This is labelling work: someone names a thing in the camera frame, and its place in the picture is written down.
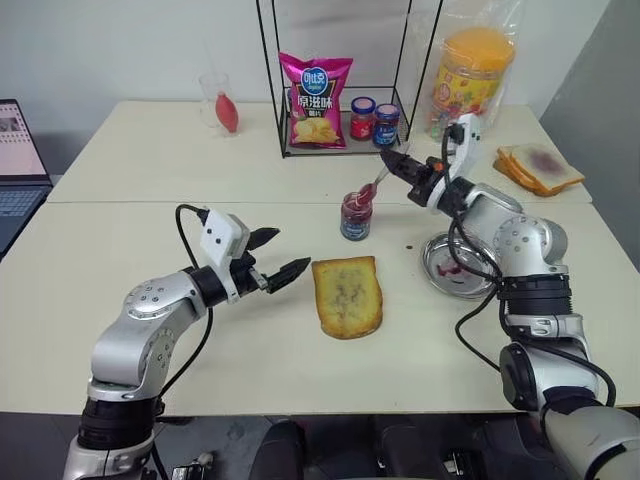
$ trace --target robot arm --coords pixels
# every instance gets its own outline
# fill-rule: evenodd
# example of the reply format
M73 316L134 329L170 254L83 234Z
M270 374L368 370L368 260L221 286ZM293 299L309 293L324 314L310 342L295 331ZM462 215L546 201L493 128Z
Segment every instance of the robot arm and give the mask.
M477 127L473 115L464 115L448 130L443 153L454 153L455 159L447 180L448 165L437 158L422 164L385 151L382 159L412 186L412 201L461 220L474 245L493 253L500 269L494 272L499 274L500 323L511 339L500 353L505 398L539 418L571 478L640 478L640 421L611 408L614 392L609 392L609 406L596 399L598 379L582 316L571 307L569 271L562 264L566 233L550 220L526 214L503 193L456 177L467 169L479 139ZM450 139L458 145L453 152Z
M160 396L180 336L207 309L225 301L236 303L257 289L275 293L309 264L309 258L294 260L266 277L255 270L249 252L279 230L250 232L233 215L199 213L204 218L201 247L208 265L135 287L118 319L99 338L91 359L89 398L69 447L64 480L155 478L144 465L153 448L153 424L161 413Z

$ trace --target white table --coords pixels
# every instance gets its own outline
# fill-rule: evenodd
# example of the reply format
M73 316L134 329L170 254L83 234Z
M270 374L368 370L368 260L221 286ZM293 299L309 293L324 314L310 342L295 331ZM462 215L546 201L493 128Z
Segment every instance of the white table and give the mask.
M80 412L94 342L117 317L125 294L187 265L174 206L48 203L39 210L0 265L0 411ZM512 410L499 376L454 336L455 321L475 303L436 291L419 265L421 244L445 228L444 216L379 205L370 237L355 243L340 236L336 205L215 208L250 227L282 229L256 252L265 273L308 255L375 255L384 320L362 339L327 337L310 271L276 295L256 292L221 305L212 339L166 398L168 413ZM591 205L538 203L528 210L566 229L573 305L585 316L593 357L616 381L618 403L640 404L640 277ZM195 222L187 229L199 232ZM199 341L204 323L180 340L173 370ZM508 341L495 302L464 333L494 359Z
M273 202L340 203L372 181L382 167L378 155L283 159L270 104L239 105L242 133L217 138L200 120L199 104L123 102L78 156L49 196L49 202ZM477 151L469 175L523 203L588 203L577 185L541 198L492 167L501 145L542 143L555 148L531 110L505 106ZM414 131L409 153L424 160L440 156L439 145ZM409 204L409 186L390 176L378 204Z

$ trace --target laptop keyboard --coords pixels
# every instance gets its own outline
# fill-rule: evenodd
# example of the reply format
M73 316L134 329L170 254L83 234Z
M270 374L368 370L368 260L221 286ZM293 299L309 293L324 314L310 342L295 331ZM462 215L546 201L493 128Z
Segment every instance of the laptop keyboard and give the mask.
M35 202L41 190L0 191L0 217L22 217Z

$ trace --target blue jar lid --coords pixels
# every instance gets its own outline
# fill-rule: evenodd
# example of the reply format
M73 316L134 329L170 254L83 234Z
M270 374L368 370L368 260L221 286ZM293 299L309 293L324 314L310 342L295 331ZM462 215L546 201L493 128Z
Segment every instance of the blue jar lid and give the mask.
M380 120L397 120L400 118L400 109L393 103L383 103L376 108L376 117Z
M376 102L371 97L356 97L351 102L351 111L360 115L367 115L376 109Z

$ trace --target orange lid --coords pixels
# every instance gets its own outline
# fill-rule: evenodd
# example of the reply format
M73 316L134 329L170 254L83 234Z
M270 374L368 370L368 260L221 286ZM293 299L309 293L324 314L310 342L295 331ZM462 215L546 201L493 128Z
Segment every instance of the orange lid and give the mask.
M462 30L447 38L444 45L450 61L470 70L502 72L515 55L507 37L492 28Z

